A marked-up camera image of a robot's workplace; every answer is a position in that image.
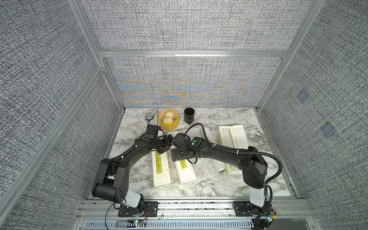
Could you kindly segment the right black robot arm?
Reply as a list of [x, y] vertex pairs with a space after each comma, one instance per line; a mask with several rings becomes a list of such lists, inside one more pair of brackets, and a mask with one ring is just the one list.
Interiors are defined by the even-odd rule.
[[[244, 182], [249, 186], [250, 196], [247, 204], [248, 212], [258, 218], [265, 215], [272, 202], [272, 188], [269, 183], [282, 173], [282, 163], [274, 155], [260, 152], [249, 146], [247, 149], [235, 149], [217, 145], [207, 137], [205, 127], [201, 123], [190, 126], [185, 133], [168, 135], [175, 154], [183, 159], [209, 158], [236, 166], [242, 171]], [[266, 179], [268, 157], [278, 164], [277, 172]]]

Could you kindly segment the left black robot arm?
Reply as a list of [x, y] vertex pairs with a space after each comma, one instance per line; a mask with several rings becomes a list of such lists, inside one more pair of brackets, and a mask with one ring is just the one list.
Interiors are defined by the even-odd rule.
[[142, 157], [153, 150], [163, 153], [170, 148], [173, 137], [148, 138], [142, 135], [122, 154], [101, 160], [92, 188], [92, 196], [133, 209], [139, 209], [143, 196], [129, 189], [129, 171]]

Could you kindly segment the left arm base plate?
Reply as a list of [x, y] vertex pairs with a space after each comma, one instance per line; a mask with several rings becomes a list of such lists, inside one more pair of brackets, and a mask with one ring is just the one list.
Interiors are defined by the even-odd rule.
[[157, 217], [159, 203], [156, 201], [138, 204], [136, 208], [121, 205], [118, 211], [120, 218], [142, 218], [142, 217]]

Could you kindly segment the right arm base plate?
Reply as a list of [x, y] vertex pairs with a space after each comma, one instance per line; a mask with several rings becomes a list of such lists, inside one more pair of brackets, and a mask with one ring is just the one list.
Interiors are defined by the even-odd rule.
[[258, 216], [274, 216], [276, 210], [269, 204], [269, 201], [264, 203], [263, 207], [253, 205], [249, 201], [234, 201], [232, 207], [237, 217], [258, 217]]

